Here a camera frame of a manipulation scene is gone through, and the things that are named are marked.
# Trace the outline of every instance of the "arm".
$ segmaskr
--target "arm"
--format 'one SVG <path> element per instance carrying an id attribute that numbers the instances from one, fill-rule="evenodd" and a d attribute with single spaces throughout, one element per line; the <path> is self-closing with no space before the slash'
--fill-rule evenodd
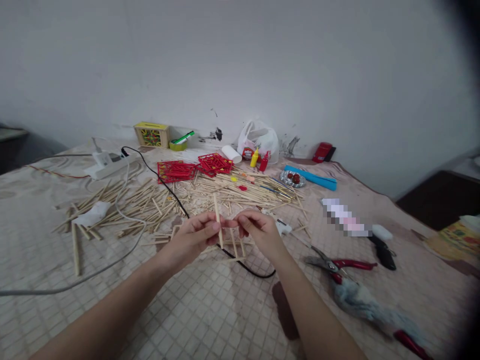
<path id="1" fill-rule="evenodd" d="M 285 247 L 275 220 L 254 210 L 239 213 L 240 237 L 252 236 L 280 278 L 308 359 L 366 359 Z"/>
<path id="2" fill-rule="evenodd" d="M 98 304 L 35 353 L 32 359 L 107 359 L 122 348 L 128 331 L 162 286 L 218 240 L 231 220 L 214 212 L 187 220 L 175 237 Z"/>

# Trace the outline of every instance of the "gray cloth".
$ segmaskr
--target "gray cloth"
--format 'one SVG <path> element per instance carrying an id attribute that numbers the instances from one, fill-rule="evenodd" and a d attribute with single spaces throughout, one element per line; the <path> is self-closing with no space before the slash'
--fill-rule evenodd
<path id="1" fill-rule="evenodd" d="M 361 283 L 342 278 L 342 284 L 335 285 L 335 302 L 347 314 L 375 323 L 387 335 L 397 330 L 405 331 L 418 345 L 424 341 L 418 326 L 402 313 L 383 307 Z"/>

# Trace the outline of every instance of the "red bottle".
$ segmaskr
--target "red bottle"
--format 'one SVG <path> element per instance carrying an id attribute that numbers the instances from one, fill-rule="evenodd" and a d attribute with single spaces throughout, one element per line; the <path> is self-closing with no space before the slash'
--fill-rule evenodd
<path id="1" fill-rule="evenodd" d="M 267 151 L 265 156 L 261 160 L 260 169 L 259 169 L 260 171 L 265 171 L 265 169 L 267 168 L 267 164 L 269 163 L 269 153 L 270 151 Z"/>
<path id="2" fill-rule="evenodd" d="M 320 145 L 318 145 L 318 149 L 315 151 L 315 155 L 313 155 L 312 160 L 316 163 L 323 163 L 331 148 L 331 143 L 321 142 Z"/>

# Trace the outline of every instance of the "small round tray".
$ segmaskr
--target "small round tray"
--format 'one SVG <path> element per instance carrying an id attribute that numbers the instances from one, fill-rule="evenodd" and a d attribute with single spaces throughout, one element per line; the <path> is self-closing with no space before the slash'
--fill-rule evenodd
<path id="1" fill-rule="evenodd" d="M 282 183 L 285 183 L 287 185 L 290 185 L 294 188 L 301 188 L 302 186 L 305 186 L 307 180 L 305 179 L 305 177 L 303 177 L 302 175 L 300 175 L 300 182 L 298 184 L 294 183 L 292 181 L 292 179 L 289 178 L 289 174 L 298 174 L 300 175 L 298 172 L 294 172 L 294 171 L 290 171 L 290 170 L 284 170 L 280 173 L 280 180 L 282 181 Z"/>

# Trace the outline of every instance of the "yellow glue bottle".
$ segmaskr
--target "yellow glue bottle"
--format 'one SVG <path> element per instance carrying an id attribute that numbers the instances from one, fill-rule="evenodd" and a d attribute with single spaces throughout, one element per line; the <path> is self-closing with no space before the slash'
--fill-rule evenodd
<path id="1" fill-rule="evenodd" d="M 252 168 L 257 166 L 257 160 L 259 159 L 259 148 L 257 147 L 253 155 L 251 156 L 250 166 Z"/>

